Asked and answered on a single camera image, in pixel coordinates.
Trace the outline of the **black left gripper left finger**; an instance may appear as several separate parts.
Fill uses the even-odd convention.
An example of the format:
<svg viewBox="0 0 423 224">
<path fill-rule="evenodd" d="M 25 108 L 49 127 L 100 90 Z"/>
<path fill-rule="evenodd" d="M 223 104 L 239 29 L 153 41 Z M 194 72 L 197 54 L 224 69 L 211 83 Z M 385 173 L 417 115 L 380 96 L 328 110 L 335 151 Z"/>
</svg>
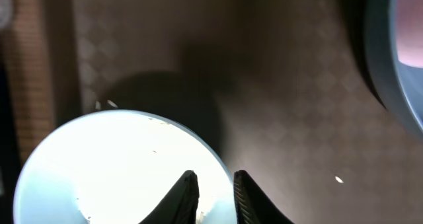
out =
<svg viewBox="0 0 423 224">
<path fill-rule="evenodd" d="M 195 224 L 199 197 L 198 177 L 193 170 L 186 170 L 139 224 Z"/>
</svg>

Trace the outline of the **pink cup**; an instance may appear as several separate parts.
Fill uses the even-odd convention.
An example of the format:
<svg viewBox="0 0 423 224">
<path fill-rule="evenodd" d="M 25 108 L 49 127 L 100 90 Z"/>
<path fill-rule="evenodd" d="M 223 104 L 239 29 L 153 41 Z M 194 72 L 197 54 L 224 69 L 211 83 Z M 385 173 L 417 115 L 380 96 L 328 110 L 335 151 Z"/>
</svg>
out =
<svg viewBox="0 0 423 224">
<path fill-rule="evenodd" d="M 399 61 L 422 68 L 422 0 L 397 0 L 395 30 Z"/>
</svg>

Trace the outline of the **light blue rice bowl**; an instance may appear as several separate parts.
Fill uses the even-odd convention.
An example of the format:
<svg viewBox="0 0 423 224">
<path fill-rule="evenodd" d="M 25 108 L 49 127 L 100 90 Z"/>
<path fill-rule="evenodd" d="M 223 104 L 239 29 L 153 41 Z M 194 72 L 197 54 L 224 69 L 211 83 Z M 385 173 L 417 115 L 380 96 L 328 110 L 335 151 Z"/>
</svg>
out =
<svg viewBox="0 0 423 224">
<path fill-rule="evenodd" d="M 26 160 L 15 223 L 139 223 L 188 170 L 198 178 L 196 223 L 235 223 L 231 174 L 192 130 L 135 110 L 76 118 Z"/>
</svg>

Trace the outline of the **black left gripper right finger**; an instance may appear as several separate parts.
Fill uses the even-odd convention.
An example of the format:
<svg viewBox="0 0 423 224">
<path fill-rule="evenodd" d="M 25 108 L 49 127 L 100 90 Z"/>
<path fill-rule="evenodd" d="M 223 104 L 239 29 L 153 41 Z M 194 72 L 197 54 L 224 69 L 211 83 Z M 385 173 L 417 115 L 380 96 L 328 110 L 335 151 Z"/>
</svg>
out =
<svg viewBox="0 0 423 224">
<path fill-rule="evenodd" d="M 233 191 L 238 224 L 293 224 L 247 171 L 234 173 Z"/>
</svg>

